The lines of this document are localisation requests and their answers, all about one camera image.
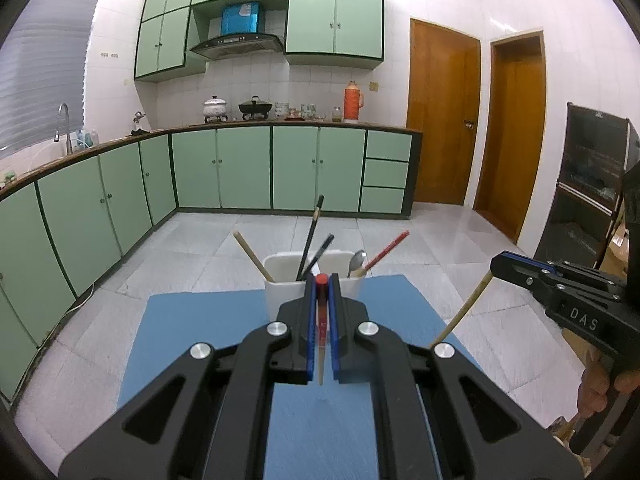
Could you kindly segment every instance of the door frame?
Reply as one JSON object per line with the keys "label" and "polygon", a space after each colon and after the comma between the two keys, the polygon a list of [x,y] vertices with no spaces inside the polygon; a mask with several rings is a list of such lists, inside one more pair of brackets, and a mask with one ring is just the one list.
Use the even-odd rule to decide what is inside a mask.
{"label": "door frame", "polygon": [[545,65],[545,109],[544,109],[543,127],[542,127],[542,143],[540,144],[540,153],[538,154],[538,167],[536,168],[536,177],[535,177],[535,179],[533,181],[533,188],[531,189],[531,195],[529,197],[529,205],[527,206],[527,212],[525,213],[525,216],[522,219],[522,223],[516,229],[516,232],[515,232],[513,238],[510,238],[511,241],[516,245],[518,244],[518,239],[520,238],[520,233],[522,232],[522,227],[524,226],[524,224],[525,224],[525,222],[527,220],[527,216],[529,215],[529,209],[531,207],[531,198],[533,197],[533,192],[534,192],[534,190],[536,188],[536,181],[538,180],[538,171],[540,170],[540,156],[542,156],[542,146],[544,145],[545,133],[546,133],[546,109],[547,109],[546,98],[548,97],[548,91],[547,91],[545,37],[544,37],[544,30],[542,28],[537,28],[535,30],[529,30],[529,31],[523,32],[523,33],[510,34],[509,36],[505,36],[503,38],[500,38],[499,40],[494,40],[494,41],[490,42],[491,57],[490,57],[490,73],[489,73],[489,83],[490,83],[490,85],[489,85],[489,108],[488,108],[488,111],[487,111],[486,130],[484,132],[484,148],[482,150],[482,158],[480,160],[480,175],[478,176],[478,184],[476,185],[476,192],[474,194],[474,203],[473,203],[473,210],[476,211],[478,214],[480,214],[478,212],[478,198],[479,198],[480,189],[481,189],[481,186],[482,186],[482,180],[486,177],[486,172],[485,172],[485,170],[486,170],[485,161],[486,161],[486,150],[487,150],[486,141],[487,141],[487,138],[489,136],[489,131],[491,131],[492,101],[495,99],[494,94],[492,92],[493,82],[494,82],[493,79],[494,79],[494,66],[495,66],[495,47],[496,46],[500,46],[502,44],[511,43],[512,41],[527,40],[529,38],[538,38],[539,41],[540,41],[540,56],[542,57],[542,61],[544,62],[544,65]]}
{"label": "door frame", "polygon": [[[466,178],[466,190],[465,190],[465,195],[462,197],[462,206],[465,206],[467,203],[466,198],[468,197],[469,194],[469,188],[471,186],[472,183],[472,175],[474,172],[474,164],[476,162],[476,148],[478,146],[478,126],[480,124],[480,117],[482,114],[482,39],[478,38],[477,36],[475,36],[474,34],[469,34],[467,32],[463,32],[462,30],[458,30],[457,28],[454,27],[447,27],[446,25],[442,25],[440,23],[434,23],[434,22],[430,22],[429,20],[424,20],[421,18],[416,18],[415,16],[409,16],[409,81],[407,82],[407,102],[406,102],[406,119],[404,121],[404,124],[407,124],[407,121],[409,119],[409,105],[410,105],[410,99],[409,99],[409,92],[411,89],[411,44],[412,44],[412,38],[411,38],[411,32],[413,29],[413,23],[412,22],[420,22],[420,23],[425,23],[427,25],[431,25],[431,27],[436,27],[436,28],[440,28],[442,30],[448,30],[449,32],[455,32],[457,34],[461,34],[462,36],[466,36],[468,38],[472,38],[473,40],[476,40],[478,42],[478,47],[479,47],[479,51],[478,51],[478,74],[480,77],[480,91],[478,94],[478,114],[476,115],[476,132],[474,135],[474,145],[473,145],[473,150],[472,150],[472,156],[471,156],[471,164],[469,165],[469,172]],[[417,163],[417,167],[416,167],[416,171],[419,172],[420,171],[420,160],[418,159],[418,163]]]}

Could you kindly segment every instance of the orange thermos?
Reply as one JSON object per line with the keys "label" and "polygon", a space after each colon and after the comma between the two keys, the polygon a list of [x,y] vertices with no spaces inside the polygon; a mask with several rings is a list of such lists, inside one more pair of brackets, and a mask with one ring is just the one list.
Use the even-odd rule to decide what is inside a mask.
{"label": "orange thermos", "polygon": [[360,109],[364,104],[364,94],[355,81],[350,81],[344,89],[344,122],[357,123]]}

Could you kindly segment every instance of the human hand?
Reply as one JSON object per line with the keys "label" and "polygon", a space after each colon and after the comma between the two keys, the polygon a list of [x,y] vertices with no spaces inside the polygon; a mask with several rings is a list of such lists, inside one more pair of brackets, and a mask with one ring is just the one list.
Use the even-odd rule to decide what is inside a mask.
{"label": "human hand", "polygon": [[[600,353],[587,354],[587,365],[582,374],[582,383],[578,388],[578,413],[587,418],[595,412],[607,407],[607,390],[609,389],[609,373],[600,364]],[[621,394],[630,394],[640,387],[640,370],[622,372],[613,383]]]}

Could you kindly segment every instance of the window blind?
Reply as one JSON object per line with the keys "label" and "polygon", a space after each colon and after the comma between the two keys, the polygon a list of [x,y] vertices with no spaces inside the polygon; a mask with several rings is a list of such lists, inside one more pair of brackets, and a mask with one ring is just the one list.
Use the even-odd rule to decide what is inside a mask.
{"label": "window blind", "polygon": [[[84,66],[98,0],[30,0],[0,47],[0,158],[56,132],[60,103],[82,128]],[[64,110],[60,119],[66,133]]]}

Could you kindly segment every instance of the drawer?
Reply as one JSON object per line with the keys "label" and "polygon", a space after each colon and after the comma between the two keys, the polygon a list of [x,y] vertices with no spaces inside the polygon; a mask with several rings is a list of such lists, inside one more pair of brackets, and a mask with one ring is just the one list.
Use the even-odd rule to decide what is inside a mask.
{"label": "drawer", "polygon": [[404,188],[408,168],[407,162],[368,158],[364,167],[364,186]]}
{"label": "drawer", "polygon": [[367,156],[409,161],[412,136],[369,130]]}
{"label": "drawer", "polygon": [[400,213],[404,189],[363,187],[360,211],[363,213]]}

